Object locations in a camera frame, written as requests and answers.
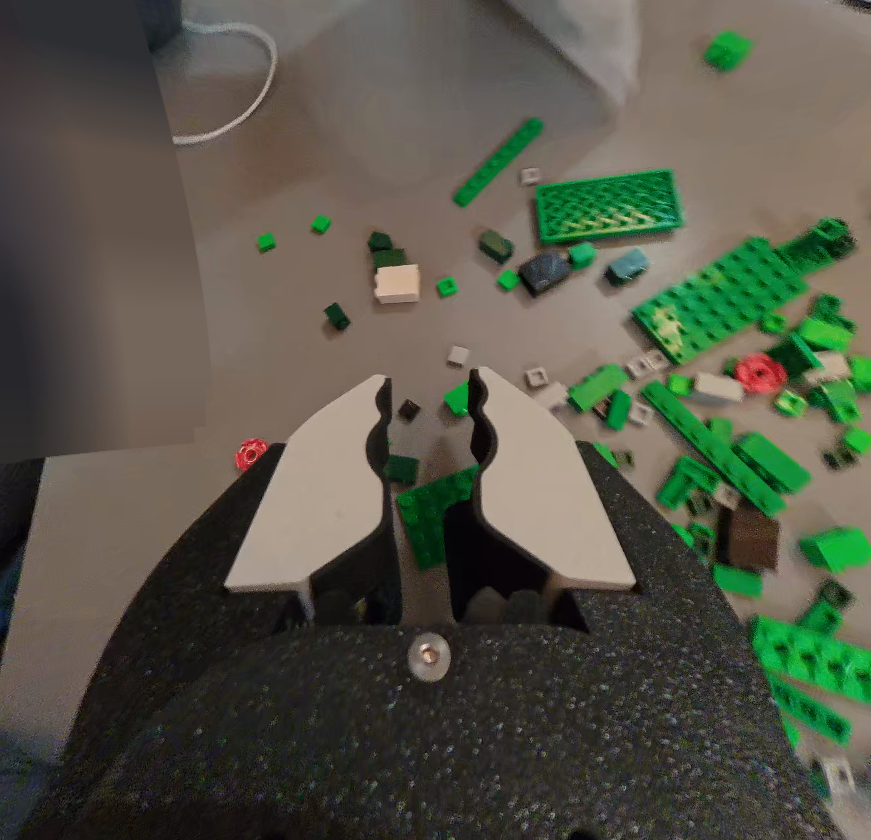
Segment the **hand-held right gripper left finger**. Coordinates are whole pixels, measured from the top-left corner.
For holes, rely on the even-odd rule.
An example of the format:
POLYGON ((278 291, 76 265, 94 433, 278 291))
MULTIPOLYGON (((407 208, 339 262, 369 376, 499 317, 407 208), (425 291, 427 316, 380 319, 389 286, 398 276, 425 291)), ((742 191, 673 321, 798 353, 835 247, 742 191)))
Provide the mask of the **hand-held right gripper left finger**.
POLYGON ((324 595, 374 600, 401 621, 401 575, 385 469, 391 379, 373 375, 287 439, 224 588, 293 593, 310 613, 324 595))

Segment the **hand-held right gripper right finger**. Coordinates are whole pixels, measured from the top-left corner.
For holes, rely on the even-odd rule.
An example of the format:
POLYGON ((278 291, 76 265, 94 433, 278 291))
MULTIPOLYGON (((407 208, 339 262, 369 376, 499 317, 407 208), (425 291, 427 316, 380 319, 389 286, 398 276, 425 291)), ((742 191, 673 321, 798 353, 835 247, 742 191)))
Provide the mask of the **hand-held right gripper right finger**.
POLYGON ((630 592, 637 576, 572 433, 490 368, 468 382, 470 497, 443 516, 456 622, 476 595, 536 595, 546 607, 576 589, 630 592))

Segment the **white printed paper bag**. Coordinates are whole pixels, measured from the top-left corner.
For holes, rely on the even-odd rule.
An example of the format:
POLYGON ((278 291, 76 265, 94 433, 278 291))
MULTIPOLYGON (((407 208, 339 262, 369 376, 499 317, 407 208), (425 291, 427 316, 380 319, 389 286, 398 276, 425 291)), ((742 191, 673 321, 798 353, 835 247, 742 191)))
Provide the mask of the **white printed paper bag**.
POLYGON ((614 108, 637 88, 639 0, 502 0, 596 84, 614 108))

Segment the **grey desk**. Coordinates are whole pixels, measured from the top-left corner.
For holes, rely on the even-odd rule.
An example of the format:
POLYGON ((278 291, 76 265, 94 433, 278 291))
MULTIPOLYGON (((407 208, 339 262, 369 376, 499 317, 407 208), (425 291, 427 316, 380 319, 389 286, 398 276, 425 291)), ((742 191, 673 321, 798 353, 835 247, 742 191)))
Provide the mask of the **grey desk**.
MULTIPOLYGON (((235 138, 178 154, 212 385, 180 446, 47 457, 2 668, 2 730, 57 762, 22 838, 842 838, 760 668, 654 657, 632 611, 456 622, 391 496, 401 621, 374 600, 224 581, 287 439, 373 375, 343 332, 376 269, 418 264, 414 320, 495 328, 563 384, 653 342, 631 310, 751 237, 823 217, 855 250, 784 313, 842 300, 869 356, 869 30, 790 0, 639 0, 640 94, 604 93, 497 0, 273 0, 277 88, 235 138), (731 72, 702 54, 754 40, 731 72), (525 120, 542 134, 471 204, 452 194, 525 120), (524 187, 519 173, 539 168, 524 187), (538 239, 538 186, 670 169, 685 224, 538 239), (324 235, 317 215, 332 218, 324 235), (259 253, 271 232, 276 247, 259 253), (532 298, 546 249, 572 275, 532 298), (247 439, 270 445, 247 471, 247 439)), ((404 426, 394 378, 388 453, 404 426)))

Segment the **green studded plate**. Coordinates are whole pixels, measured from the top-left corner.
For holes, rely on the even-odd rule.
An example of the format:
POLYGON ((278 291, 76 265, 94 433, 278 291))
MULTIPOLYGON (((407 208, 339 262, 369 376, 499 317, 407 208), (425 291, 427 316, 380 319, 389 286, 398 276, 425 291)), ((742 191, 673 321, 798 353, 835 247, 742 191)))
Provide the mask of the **green studded plate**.
POLYGON ((396 497, 398 513, 421 572, 445 563, 444 515, 453 505, 470 500, 478 468, 474 464, 396 497))
POLYGON ((674 366, 685 366, 807 290, 819 256, 751 237, 631 310, 674 366))

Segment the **heap of green toy bricks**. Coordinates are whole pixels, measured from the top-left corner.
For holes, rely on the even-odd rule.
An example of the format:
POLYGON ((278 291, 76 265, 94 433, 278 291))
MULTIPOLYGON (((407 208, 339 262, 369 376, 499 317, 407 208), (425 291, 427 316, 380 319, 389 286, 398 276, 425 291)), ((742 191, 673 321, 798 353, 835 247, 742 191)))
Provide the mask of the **heap of green toy bricks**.
MULTIPOLYGON (((410 423, 398 417, 404 428, 391 454, 429 452, 436 430, 469 422, 473 369, 490 368, 531 398, 540 390, 529 389, 524 377, 538 365, 520 371, 520 359, 505 349, 514 339, 504 332, 539 332, 527 316, 520 324, 509 317, 496 325, 499 348, 491 355, 480 344, 470 347, 470 331, 444 336, 446 326, 414 320, 411 307, 383 305, 367 316, 354 311, 356 323, 343 332, 324 323, 342 354, 329 368, 342 380, 392 376, 396 410, 405 399, 421 407, 410 423), (464 367, 447 365, 452 345, 470 350, 464 367)), ((848 747, 868 756, 869 704, 765 671, 747 631, 752 616, 764 615, 869 650, 869 394, 859 377, 825 372, 836 362, 859 369, 869 361, 854 353, 815 357, 821 369, 789 377, 774 395, 745 394, 741 403, 726 405, 693 399, 698 371, 684 374, 673 365, 633 380, 624 367, 630 359, 599 360, 570 384, 543 366, 550 383, 569 391, 567 405, 550 413, 572 433, 592 473, 604 462, 614 469, 614 477, 593 480, 637 576, 630 592, 572 590, 554 608, 566 603, 573 615, 577 606, 596 631, 605 628, 592 620, 596 607, 604 607, 608 620, 617 610, 630 611, 651 630, 644 638, 654 657, 678 647, 704 648, 723 665, 744 661, 776 675, 846 717, 853 727, 848 747), (780 526, 776 572, 716 561, 720 509, 746 499, 657 411, 647 427, 627 420, 634 400, 648 404, 639 392, 652 381, 680 399, 786 503, 774 518, 780 526)))

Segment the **long green plate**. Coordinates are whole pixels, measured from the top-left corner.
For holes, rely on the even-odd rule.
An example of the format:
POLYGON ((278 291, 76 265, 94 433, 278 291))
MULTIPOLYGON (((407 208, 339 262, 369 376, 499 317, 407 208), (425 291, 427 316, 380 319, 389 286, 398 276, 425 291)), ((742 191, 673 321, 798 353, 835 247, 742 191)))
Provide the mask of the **long green plate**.
POLYGON ((471 204, 543 132, 539 117, 525 120, 456 189, 452 202, 459 208, 471 204))
POLYGON ((749 503, 769 518, 785 509, 778 493, 661 382, 650 382, 639 394, 749 503))

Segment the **brown printed brick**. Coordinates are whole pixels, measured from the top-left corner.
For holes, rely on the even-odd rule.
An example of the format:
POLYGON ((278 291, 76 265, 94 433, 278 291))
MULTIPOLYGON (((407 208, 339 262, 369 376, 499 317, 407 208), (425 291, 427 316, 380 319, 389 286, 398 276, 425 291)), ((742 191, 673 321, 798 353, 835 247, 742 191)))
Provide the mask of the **brown printed brick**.
POLYGON ((778 519, 743 500, 735 509, 720 509, 716 561, 755 573, 776 572, 779 539, 778 519))

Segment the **white brick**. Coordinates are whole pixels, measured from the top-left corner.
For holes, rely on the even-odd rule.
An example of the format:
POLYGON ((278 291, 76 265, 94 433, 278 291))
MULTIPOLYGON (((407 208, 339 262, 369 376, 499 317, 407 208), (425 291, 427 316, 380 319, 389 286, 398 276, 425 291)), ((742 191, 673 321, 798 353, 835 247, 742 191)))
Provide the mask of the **white brick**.
POLYGON ((381 304, 417 303, 421 298, 418 264, 382 266, 376 269, 374 295, 381 304))

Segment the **person's leg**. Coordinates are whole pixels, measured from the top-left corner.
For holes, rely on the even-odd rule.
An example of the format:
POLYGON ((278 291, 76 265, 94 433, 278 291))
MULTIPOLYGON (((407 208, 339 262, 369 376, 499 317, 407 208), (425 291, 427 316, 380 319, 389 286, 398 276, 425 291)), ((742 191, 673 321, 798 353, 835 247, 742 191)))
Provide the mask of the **person's leg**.
POLYGON ((1 651, 10 629, 45 459, 1 465, 1 651))

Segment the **green brick with holes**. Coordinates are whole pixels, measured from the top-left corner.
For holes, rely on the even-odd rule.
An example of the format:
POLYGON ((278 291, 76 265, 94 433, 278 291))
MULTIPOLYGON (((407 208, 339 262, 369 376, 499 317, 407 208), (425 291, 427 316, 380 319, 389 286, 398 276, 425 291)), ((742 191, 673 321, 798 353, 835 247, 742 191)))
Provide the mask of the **green brick with holes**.
POLYGON ((764 615, 752 616, 747 631, 765 671, 870 704, 868 649, 764 615))

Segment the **green rectangular plate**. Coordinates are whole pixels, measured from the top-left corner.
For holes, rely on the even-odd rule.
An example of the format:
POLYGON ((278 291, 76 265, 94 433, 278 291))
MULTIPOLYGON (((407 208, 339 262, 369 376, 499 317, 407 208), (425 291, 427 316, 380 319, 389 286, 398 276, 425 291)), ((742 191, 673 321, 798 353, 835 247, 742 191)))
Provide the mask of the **green rectangular plate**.
POLYGON ((535 190, 543 245, 667 233, 685 224, 672 170, 552 182, 535 190))

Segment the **thin green plate with holes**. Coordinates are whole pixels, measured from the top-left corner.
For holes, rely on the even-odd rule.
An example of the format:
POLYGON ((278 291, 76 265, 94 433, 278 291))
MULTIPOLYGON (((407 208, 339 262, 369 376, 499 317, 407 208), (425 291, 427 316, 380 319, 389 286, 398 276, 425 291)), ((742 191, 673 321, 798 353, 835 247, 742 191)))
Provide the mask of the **thin green plate with holes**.
POLYGON ((841 747, 852 741, 852 723, 834 709, 778 676, 766 674, 772 698, 781 711, 841 747))

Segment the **green two-stud brick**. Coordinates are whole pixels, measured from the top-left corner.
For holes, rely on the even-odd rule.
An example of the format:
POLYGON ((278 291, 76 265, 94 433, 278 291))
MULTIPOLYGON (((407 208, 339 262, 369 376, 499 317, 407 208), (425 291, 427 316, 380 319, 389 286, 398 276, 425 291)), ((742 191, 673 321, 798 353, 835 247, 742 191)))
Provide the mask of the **green two-stud brick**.
POLYGON ((724 30, 715 34, 708 42, 702 60, 718 72, 731 72, 746 62, 754 50, 754 45, 754 40, 735 31, 724 30))

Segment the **green bracket piece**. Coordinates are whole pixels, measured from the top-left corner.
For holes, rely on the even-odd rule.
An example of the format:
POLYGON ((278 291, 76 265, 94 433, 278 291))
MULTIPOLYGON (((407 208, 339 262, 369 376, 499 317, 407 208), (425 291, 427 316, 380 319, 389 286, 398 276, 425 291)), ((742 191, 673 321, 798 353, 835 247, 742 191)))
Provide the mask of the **green bracket piece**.
POLYGON ((828 216, 774 251, 793 274, 804 278, 840 261, 855 248, 856 239, 847 223, 828 216))

